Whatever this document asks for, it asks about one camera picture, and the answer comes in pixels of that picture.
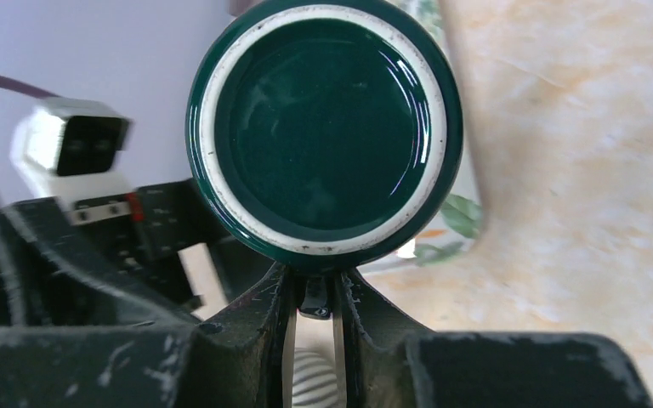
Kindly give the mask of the dark green mug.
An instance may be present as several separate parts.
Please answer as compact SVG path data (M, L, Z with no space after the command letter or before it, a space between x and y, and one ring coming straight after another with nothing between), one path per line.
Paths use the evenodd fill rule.
M451 191L463 109L432 36L385 1L265 1L204 56L185 133L202 199L295 275L414 238Z

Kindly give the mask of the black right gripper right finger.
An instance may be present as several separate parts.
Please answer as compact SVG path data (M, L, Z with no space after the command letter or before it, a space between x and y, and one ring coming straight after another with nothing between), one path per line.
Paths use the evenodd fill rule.
M334 281L349 407L652 407L627 353L586 332L433 331L355 269Z

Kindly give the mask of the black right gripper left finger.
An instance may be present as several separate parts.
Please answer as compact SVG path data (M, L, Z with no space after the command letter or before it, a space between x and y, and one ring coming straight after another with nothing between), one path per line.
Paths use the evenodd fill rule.
M201 323L0 328L0 407L281 407L291 281L272 267Z

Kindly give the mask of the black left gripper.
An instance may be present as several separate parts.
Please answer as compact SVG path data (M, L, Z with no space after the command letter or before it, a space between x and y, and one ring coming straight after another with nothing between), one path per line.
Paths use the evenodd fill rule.
M270 266L219 223L190 179L68 207L16 202L0 208L0 326L146 324L151 307L117 290L188 313L191 279L212 278L207 299L233 302Z

